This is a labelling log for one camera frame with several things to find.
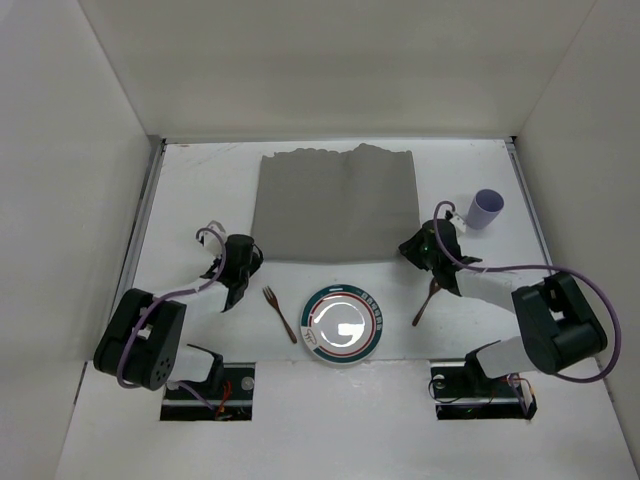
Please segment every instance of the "purple cup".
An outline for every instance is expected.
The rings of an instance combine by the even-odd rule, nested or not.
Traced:
[[[466,222],[469,228],[482,230],[498,216],[504,208],[504,198],[495,190],[485,188],[476,193],[469,207]]]

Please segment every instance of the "white table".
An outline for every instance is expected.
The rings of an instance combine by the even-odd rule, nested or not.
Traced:
[[[486,232],[464,237],[463,252],[489,264],[542,261],[502,141],[368,142],[413,151],[422,221],[440,199],[465,211],[482,187],[504,195],[504,212]],[[250,232],[263,154],[301,146],[345,150],[359,143],[170,146],[135,286],[165,289],[199,275],[210,258],[193,244],[193,232],[213,218],[230,232]],[[601,382],[583,386],[530,374],[540,407],[531,423],[438,422],[427,394],[429,365],[415,359],[460,357],[517,329],[510,314],[448,294],[435,297],[412,328],[429,279],[401,259],[337,267],[265,264],[245,299],[212,319],[199,338],[227,361],[258,360],[253,420],[159,422],[160,392],[122,390],[89,366],[57,478],[637,478]],[[310,357],[301,344],[289,343],[260,288],[271,285],[293,321],[312,293],[334,282],[359,285],[380,303],[385,325],[378,361],[341,370],[287,361]],[[402,358],[414,360],[379,361]],[[595,371],[588,360],[569,373]]]
[[[359,140],[331,142],[170,145],[165,154],[134,286],[170,289],[196,279],[211,257],[194,240],[209,220],[230,233],[251,233],[260,162],[263,155],[296,148],[344,151]],[[463,252],[488,265],[544,263],[527,206],[503,141],[384,140],[368,143],[413,152],[420,220],[433,216],[436,203],[453,200],[466,212],[473,193],[494,188],[505,198],[504,211],[482,233],[461,239]],[[544,272],[531,274],[539,279]],[[186,341],[222,353],[229,362],[308,360],[302,342],[292,345],[261,289],[278,295],[285,317],[299,333],[307,300],[335,283],[356,285],[376,299],[384,330],[374,359],[461,357],[480,345],[518,335],[515,317],[478,300],[438,294],[417,328],[411,320],[426,298],[430,274],[407,260],[350,265],[265,262],[251,279],[245,298],[210,327]]]

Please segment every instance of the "gray cloth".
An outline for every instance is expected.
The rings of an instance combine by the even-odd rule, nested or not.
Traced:
[[[419,228],[411,152],[361,144],[262,158],[252,236],[267,260],[387,260]]]

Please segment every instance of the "white enclosure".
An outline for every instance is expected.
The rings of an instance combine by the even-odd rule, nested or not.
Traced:
[[[146,134],[517,136],[553,260],[619,309],[609,387],[637,462],[639,47],[635,0],[0,1],[3,475],[55,475]]]

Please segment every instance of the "purple cable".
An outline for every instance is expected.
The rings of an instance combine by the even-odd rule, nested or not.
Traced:
[[[225,263],[227,261],[227,250],[226,250],[225,245],[224,245],[224,240],[222,239],[222,237],[220,236],[220,234],[218,232],[216,232],[215,230],[213,230],[211,228],[208,228],[208,227],[200,228],[196,232],[196,240],[199,241],[200,240],[200,238],[199,238],[200,234],[204,234],[204,233],[213,234],[213,236],[216,237],[216,239],[218,239],[218,241],[220,242],[220,247],[222,248],[222,252],[220,254],[220,265],[218,266],[218,269],[216,270],[216,273],[213,275],[213,277],[210,280],[207,280],[206,282],[204,282],[199,287],[189,288],[189,289],[185,289],[185,290],[176,290],[174,292],[165,293],[164,295],[156,298],[151,303],[151,305],[149,305],[149,307],[144,312],[144,314],[142,314],[140,316],[140,319],[138,320],[138,323],[136,323],[136,325],[133,327],[133,330],[131,331],[131,335],[129,335],[129,339],[127,340],[127,343],[124,346],[124,350],[122,350],[122,356],[120,357],[120,361],[118,362],[118,368],[116,370],[116,378],[118,379],[118,385],[120,385],[122,388],[138,388],[138,385],[134,385],[133,383],[127,383],[125,381],[125,379],[123,377],[123,375],[124,375],[124,367],[127,364],[127,359],[129,358],[129,354],[131,353],[131,348],[133,348],[133,343],[135,342],[136,338],[138,337],[138,332],[147,323],[147,319],[149,318],[151,313],[153,313],[153,311],[156,309],[156,307],[158,305],[160,305],[162,302],[164,302],[166,300],[169,300],[171,298],[182,297],[184,295],[191,295],[191,294],[194,294],[194,293],[198,293],[200,290],[204,290],[205,288],[209,288],[211,285],[213,285],[218,280],[218,278],[220,278],[220,275],[222,274],[222,270],[224,269],[224,265],[225,265]]]
[[[196,390],[194,388],[192,388],[188,383],[184,383],[184,382],[181,382],[181,381],[172,382],[172,383],[174,385],[179,386],[180,388],[184,388],[187,392],[189,392],[191,395],[193,395],[196,400],[199,400],[201,403],[203,403],[204,406],[207,407],[209,410],[215,411],[216,407],[211,405],[207,401],[206,398],[204,398],[202,395],[200,395],[198,392],[196,392]]]
[[[567,377],[565,375],[561,375],[559,373],[556,373],[555,376],[558,378],[561,378],[562,380],[566,380],[568,382],[593,383],[593,382],[597,382],[598,380],[602,380],[607,375],[609,375],[613,370],[613,368],[616,366],[616,363],[618,363],[618,358],[620,357],[620,349],[622,348],[622,333],[620,331],[620,322],[618,321],[618,315],[615,311],[615,308],[613,308],[613,304],[611,303],[611,300],[609,300],[609,298],[604,293],[604,291],[598,285],[596,285],[591,279],[587,278],[582,273],[568,267],[557,267],[555,265],[509,265],[506,267],[483,268],[483,267],[474,267],[471,265],[465,265],[464,263],[458,261],[453,255],[451,255],[451,253],[444,246],[444,243],[442,243],[442,239],[440,238],[440,232],[438,230],[438,214],[440,213],[440,209],[445,205],[451,207],[451,209],[454,212],[456,210],[455,204],[453,202],[450,202],[449,200],[443,200],[442,202],[438,203],[438,205],[436,205],[435,211],[433,212],[433,229],[436,234],[436,241],[438,242],[438,247],[440,247],[440,250],[442,250],[442,253],[444,253],[445,256],[449,260],[451,260],[451,262],[454,265],[460,268],[464,268],[466,270],[471,270],[473,272],[478,272],[478,273],[500,273],[500,272],[514,271],[514,270],[553,270],[556,272],[568,273],[569,275],[572,275],[582,280],[584,283],[586,283],[589,286],[589,288],[591,288],[591,290],[593,290],[596,293],[596,295],[598,295],[598,297],[600,297],[600,299],[602,300],[602,303],[604,303],[604,306],[607,309],[607,312],[609,312],[609,316],[611,317],[611,323],[613,324],[613,353],[611,354],[611,359],[609,360],[609,363],[607,364],[606,367],[602,369],[600,373],[589,378],[573,378],[573,377]]]

